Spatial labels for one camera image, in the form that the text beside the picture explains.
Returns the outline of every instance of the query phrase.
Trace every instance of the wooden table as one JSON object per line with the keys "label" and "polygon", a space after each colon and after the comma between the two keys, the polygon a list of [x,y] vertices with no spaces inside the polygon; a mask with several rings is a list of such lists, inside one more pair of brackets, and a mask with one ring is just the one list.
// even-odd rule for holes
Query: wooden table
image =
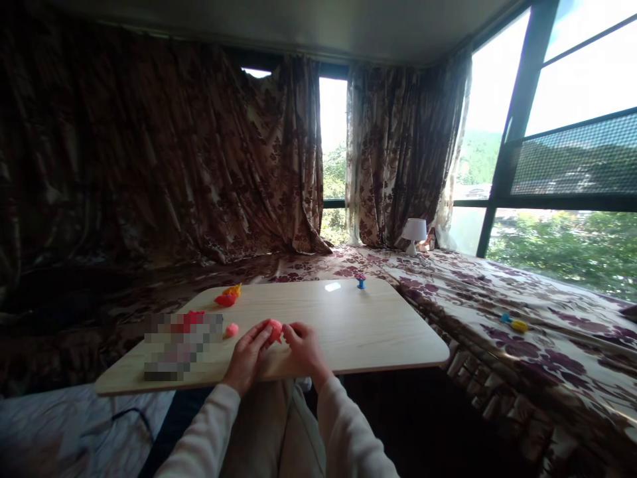
{"label": "wooden table", "polygon": [[[212,343],[198,354],[183,380],[144,380],[144,366],[160,343],[142,341],[102,374],[95,384],[98,395],[143,393],[156,390],[197,388],[218,383],[228,367],[234,345],[250,327],[272,318],[282,323],[303,321],[318,332],[328,365],[338,374],[398,368],[437,366],[449,357],[449,349],[430,326],[381,279],[367,279],[358,289],[354,279],[244,285],[241,297],[229,308],[214,303],[224,287],[208,289],[178,313],[205,310],[222,313],[224,329],[234,322],[239,334]],[[261,380],[303,376],[291,360],[285,341],[268,350]]]}

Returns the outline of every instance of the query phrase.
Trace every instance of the bed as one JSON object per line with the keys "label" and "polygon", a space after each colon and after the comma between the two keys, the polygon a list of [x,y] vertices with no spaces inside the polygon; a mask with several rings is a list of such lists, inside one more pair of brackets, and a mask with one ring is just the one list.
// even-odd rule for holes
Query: bed
{"label": "bed", "polygon": [[[143,336],[144,316],[170,313],[220,285],[353,278],[388,281],[446,340],[449,376],[485,420],[515,440],[539,476],[637,470],[637,325],[626,303],[535,274],[435,250],[412,258],[371,248],[268,254],[136,277],[99,316],[53,337],[3,339],[6,396],[94,381]],[[524,320],[519,334],[503,313]]]}

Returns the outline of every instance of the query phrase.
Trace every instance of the white lampshade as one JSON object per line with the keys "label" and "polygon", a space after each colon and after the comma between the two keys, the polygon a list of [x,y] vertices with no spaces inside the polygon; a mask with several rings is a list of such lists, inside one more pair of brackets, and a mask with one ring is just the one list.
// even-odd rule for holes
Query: white lampshade
{"label": "white lampshade", "polygon": [[407,219],[403,237],[412,241],[427,239],[427,221],[424,219]]}

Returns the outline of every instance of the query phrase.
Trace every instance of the person's left hand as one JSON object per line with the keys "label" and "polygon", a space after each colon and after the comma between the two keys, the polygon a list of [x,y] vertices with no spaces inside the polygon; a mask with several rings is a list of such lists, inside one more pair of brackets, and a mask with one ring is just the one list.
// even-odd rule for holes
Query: person's left hand
{"label": "person's left hand", "polygon": [[268,319],[252,327],[234,347],[230,365],[224,375],[222,384],[228,385],[244,397],[257,376],[265,351],[270,347],[268,339],[272,327]]}

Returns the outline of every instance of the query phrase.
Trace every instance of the pink play dough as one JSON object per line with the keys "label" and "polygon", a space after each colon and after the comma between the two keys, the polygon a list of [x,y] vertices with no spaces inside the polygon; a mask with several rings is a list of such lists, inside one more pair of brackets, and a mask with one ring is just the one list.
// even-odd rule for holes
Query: pink play dough
{"label": "pink play dough", "polygon": [[239,333],[239,326],[236,324],[230,324],[226,327],[226,337],[234,337]]}
{"label": "pink play dough", "polygon": [[273,344],[276,341],[279,341],[279,343],[283,343],[281,342],[281,331],[283,330],[283,326],[281,325],[281,322],[276,321],[274,319],[270,319],[267,325],[272,327],[272,334],[270,335],[270,343]]}

